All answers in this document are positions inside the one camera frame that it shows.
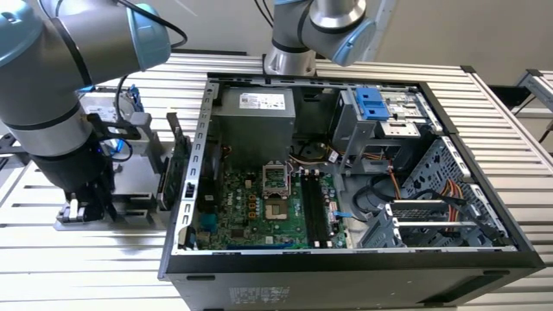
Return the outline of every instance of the aluminum work table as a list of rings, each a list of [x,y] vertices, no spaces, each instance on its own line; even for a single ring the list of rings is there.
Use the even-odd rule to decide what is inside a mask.
[[[184,132],[194,133],[207,72],[260,74],[262,58],[175,54],[164,65],[127,79],[127,86],[140,88],[162,139],[172,139],[168,111],[178,112]],[[319,61],[319,76],[430,83],[550,266],[459,309],[553,310],[552,158],[479,75],[456,66],[356,63],[342,68]],[[34,164],[14,171],[0,198],[0,310],[187,310],[172,284],[156,278],[164,231],[58,232],[53,223],[65,195]]]
[[[528,69],[518,86],[526,86],[540,102],[553,111],[553,71]]]

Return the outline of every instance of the open computer tower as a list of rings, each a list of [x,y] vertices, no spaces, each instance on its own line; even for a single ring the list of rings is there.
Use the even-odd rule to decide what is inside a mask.
[[[426,83],[210,74],[192,138],[192,310],[450,306],[544,268]]]

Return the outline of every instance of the blue drive latch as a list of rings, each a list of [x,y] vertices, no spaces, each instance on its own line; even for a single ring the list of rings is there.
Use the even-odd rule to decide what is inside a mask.
[[[356,89],[358,105],[366,120],[387,121],[390,112],[379,89],[374,87],[360,87]]]

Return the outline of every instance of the white sticker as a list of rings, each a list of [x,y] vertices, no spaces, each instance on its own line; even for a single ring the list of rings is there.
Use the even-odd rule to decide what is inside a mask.
[[[286,110],[284,94],[243,93],[240,95],[240,109]]]
[[[291,288],[290,286],[231,287],[230,294],[235,305],[286,303]]]
[[[328,157],[330,162],[336,163],[338,158],[339,158],[339,153],[335,150],[332,150],[332,154]]]
[[[105,107],[105,106],[86,106],[87,113],[98,113],[101,119],[105,122],[117,122],[118,115],[115,113],[115,107]]]
[[[388,108],[390,108],[390,111],[391,111],[392,113],[402,113],[402,112],[404,112],[404,108],[402,108],[402,107],[399,107],[399,106],[392,106],[392,105],[390,105],[390,106],[388,106]]]

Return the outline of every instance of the expansion slot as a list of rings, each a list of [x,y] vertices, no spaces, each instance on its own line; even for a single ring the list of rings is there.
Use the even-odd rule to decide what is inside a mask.
[[[315,248],[331,248],[326,219],[324,198],[319,173],[306,171],[302,176],[302,196],[304,198],[306,225],[310,244]]]

